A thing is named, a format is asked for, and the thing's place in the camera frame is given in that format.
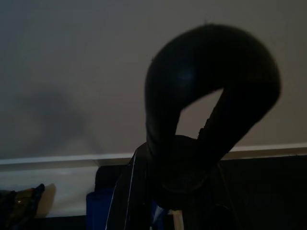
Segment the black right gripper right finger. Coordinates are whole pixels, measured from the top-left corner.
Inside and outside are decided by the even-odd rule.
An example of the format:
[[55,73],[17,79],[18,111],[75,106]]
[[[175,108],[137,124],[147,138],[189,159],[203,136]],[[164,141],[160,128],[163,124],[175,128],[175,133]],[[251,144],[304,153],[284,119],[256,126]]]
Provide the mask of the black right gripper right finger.
[[201,86],[222,94],[198,136],[198,157],[215,165],[277,102],[280,74],[267,48],[236,28],[209,28]]

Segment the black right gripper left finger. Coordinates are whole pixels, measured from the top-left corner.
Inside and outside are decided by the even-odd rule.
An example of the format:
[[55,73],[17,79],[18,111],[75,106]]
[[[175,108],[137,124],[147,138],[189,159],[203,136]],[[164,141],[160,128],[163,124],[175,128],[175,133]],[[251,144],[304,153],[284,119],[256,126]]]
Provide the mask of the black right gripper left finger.
[[223,92],[193,143],[195,158],[210,168],[239,141],[233,127],[240,106],[239,42],[238,28],[209,24],[179,35],[154,57],[145,82],[146,140],[154,164],[173,150],[182,110],[218,89]]

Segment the blue long-handled dustpan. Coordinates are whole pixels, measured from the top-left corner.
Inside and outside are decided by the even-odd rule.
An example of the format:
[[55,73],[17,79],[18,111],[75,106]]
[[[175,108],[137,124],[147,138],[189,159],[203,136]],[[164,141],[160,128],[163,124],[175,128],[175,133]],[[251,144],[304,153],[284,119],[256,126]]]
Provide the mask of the blue long-handled dustpan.
[[146,144],[125,165],[99,167],[86,196],[86,230],[165,230],[168,213],[149,190]]

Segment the black floor mat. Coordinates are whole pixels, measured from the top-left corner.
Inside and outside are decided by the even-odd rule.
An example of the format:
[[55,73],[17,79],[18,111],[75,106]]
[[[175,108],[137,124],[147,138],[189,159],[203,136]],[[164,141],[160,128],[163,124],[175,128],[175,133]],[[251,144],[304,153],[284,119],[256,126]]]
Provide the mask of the black floor mat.
[[184,207],[150,192],[165,230],[307,230],[307,156],[221,161]]

